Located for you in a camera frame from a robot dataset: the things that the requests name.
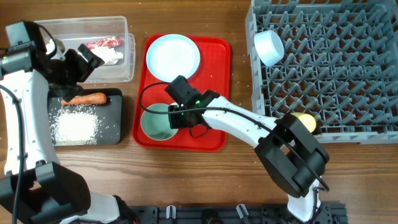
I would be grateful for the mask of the mint green bowl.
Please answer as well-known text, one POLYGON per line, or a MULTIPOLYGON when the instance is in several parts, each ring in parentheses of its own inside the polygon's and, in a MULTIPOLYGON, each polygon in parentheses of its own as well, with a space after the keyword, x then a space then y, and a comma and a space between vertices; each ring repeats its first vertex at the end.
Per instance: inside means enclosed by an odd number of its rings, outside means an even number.
POLYGON ((157 114, 144 111, 141 116, 141 128, 144 134, 155 141, 165 141, 174 137, 178 129, 170 127, 167 114, 157 114))

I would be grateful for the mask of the orange carrot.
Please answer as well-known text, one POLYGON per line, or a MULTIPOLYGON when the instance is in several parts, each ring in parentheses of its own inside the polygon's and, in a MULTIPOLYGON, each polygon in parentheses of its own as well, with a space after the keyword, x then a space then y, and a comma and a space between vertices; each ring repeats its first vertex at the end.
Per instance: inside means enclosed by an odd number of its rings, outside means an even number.
POLYGON ((76 96, 70 101, 62 100, 62 105, 103 105, 107 102, 104 93, 92 93, 85 96, 76 96))

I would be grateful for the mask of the white rice grains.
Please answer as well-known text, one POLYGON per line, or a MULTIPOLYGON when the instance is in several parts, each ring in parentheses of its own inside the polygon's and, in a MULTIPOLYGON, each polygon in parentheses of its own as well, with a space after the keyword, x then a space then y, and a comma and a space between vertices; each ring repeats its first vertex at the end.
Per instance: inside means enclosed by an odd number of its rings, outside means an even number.
POLYGON ((97 106, 61 106, 48 112, 54 146, 94 145, 108 128, 97 106))

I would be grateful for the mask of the large light blue plate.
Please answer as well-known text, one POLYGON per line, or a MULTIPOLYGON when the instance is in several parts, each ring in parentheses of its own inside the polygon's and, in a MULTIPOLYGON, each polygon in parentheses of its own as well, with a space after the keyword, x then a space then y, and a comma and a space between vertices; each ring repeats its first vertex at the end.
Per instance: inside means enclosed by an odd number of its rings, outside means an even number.
POLYGON ((197 71, 200 61, 196 43, 180 34, 167 34, 155 39, 146 53, 146 65, 151 74, 169 83, 179 75, 190 78, 197 71))

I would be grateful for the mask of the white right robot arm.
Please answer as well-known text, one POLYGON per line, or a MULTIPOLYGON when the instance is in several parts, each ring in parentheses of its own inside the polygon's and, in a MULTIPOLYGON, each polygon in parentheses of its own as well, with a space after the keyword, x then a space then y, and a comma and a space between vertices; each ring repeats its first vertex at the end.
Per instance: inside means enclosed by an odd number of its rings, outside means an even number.
POLYGON ((215 91, 200 93, 183 76, 169 83, 165 91, 175 102, 167 112, 171 128, 203 125, 246 142, 254 148, 269 177, 287 193, 289 213, 302 223, 316 219, 321 205, 318 193, 329 189, 322 175, 330 157, 312 134, 317 125, 313 116, 261 116, 232 104, 215 91))

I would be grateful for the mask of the white tissue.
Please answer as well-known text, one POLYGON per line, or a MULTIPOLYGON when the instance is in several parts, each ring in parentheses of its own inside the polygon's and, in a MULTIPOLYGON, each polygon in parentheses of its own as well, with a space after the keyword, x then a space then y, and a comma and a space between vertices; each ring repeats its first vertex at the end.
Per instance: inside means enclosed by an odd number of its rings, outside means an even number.
POLYGON ((116 65, 119 60, 124 58, 121 52, 117 52, 113 48, 96 47, 91 51, 104 61, 104 65, 116 65))

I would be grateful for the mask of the red snack wrapper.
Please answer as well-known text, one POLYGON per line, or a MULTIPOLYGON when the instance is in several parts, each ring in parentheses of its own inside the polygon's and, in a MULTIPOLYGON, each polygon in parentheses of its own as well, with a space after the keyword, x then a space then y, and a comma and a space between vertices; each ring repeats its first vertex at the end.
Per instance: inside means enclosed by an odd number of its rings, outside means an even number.
POLYGON ((119 36, 111 36, 100 40, 95 40, 92 42, 87 42, 85 45, 90 49, 95 49, 97 47, 106 47, 106 48, 113 48, 118 47, 122 44, 122 41, 119 36))

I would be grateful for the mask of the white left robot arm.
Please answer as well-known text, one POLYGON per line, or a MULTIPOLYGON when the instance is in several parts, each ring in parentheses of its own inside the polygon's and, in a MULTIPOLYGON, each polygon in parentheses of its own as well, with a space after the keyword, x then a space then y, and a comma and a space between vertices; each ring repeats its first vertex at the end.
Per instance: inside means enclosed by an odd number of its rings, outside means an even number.
POLYGON ((70 101, 103 64, 85 45, 48 51, 44 26, 20 21, 6 27, 10 46, 1 55, 1 95, 6 112, 7 160, 1 205, 22 223, 138 223, 116 195, 89 190, 85 179, 62 166, 47 114, 49 90, 70 101))

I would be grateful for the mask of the light blue bowl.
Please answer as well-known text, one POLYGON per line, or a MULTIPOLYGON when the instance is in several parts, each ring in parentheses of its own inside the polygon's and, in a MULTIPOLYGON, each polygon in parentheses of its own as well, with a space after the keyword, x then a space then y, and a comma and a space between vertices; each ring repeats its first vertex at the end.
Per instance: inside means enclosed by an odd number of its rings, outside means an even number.
POLYGON ((276 32, 267 30, 254 36, 254 47, 261 62, 272 67, 284 57, 284 46, 276 32))

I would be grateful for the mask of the yellow plastic cup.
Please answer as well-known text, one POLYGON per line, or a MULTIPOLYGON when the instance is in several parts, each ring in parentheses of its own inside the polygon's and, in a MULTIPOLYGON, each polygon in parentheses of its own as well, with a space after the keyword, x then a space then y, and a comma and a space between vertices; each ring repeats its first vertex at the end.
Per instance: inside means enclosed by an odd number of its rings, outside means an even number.
POLYGON ((291 113, 291 115, 298 118, 310 133, 313 133, 314 130, 316 129, 317 122, 312 115, 306 113, 298 113, 298 112, 291 113))

